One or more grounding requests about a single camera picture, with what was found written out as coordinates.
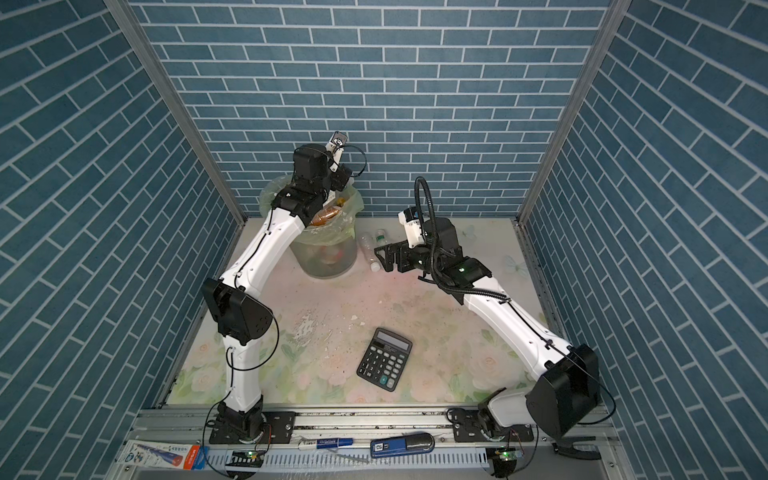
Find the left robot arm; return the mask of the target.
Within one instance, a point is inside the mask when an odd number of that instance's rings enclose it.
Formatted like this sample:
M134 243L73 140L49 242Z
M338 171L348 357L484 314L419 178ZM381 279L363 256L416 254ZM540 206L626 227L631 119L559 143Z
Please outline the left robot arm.
M277 320L260 301L262 291L290 244L353 177L341 161L346 146L347 137L337 134L325 145L296 148L291 181L276 194L256 238L221 276L202 285L225 346L229 386L217 406L217 418L241 442L253 441L263 431L259 369L265 361L260 358L260 343Z

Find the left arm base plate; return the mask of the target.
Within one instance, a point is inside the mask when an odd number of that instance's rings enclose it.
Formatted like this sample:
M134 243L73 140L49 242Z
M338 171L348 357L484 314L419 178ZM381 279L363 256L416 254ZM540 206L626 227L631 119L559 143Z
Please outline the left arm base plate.
M288 444L293 435L296 413L259 412L248 419L240 414L223 414L206 422L210 444Z

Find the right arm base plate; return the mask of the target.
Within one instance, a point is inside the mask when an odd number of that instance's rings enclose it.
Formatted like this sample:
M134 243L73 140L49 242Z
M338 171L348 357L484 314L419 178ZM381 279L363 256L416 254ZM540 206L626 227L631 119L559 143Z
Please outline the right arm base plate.
M530 425L501 427L492 420L482 420L478 410L452 407L445 411L445 417L451 425L454 441L457 443L481 441L526 443L535 440L535 434Z

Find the clear bottle white cap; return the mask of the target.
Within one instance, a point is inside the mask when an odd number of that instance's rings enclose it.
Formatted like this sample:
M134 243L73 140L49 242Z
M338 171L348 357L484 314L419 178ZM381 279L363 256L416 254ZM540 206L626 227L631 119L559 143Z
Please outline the clear bottle white cap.
M381 264L374 252L375 243L372 236L369 233L360 233L358 236L358 244L370 270L372 272L380 271Z

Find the brown cafe bottle white swirl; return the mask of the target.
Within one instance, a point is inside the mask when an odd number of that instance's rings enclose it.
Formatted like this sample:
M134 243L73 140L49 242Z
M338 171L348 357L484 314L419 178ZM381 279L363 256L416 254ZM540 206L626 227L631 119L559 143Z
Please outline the brown cafe bottle white swirl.
M331 204L324 207L319 211L312 219L310 225L313 227L319 227L326 225L332 219L339 216L342 213L343 207L347 203L347 200L343 197L336 198Z

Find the clear bottle green cap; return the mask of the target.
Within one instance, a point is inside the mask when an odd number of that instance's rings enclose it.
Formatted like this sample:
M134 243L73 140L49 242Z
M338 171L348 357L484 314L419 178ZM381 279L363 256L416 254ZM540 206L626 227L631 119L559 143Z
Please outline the clear bottle green cap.
M378 246L384 246L390 243L387 232L384 229L378 229L375 232L375 241Z

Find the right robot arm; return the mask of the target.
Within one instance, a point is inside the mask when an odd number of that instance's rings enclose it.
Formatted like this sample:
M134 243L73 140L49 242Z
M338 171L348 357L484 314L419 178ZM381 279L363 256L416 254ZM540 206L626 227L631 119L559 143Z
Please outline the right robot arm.
M560 439L599 403L599 360L587 345L573 346L525 311L478 259L464 254L450 220L423 220L415 208L398 216L406 238L374 253L387 272L422 271L422 280L483 319L525 364L534 379L527 393L502 388L478 406L490 437L518 424L533 424Z

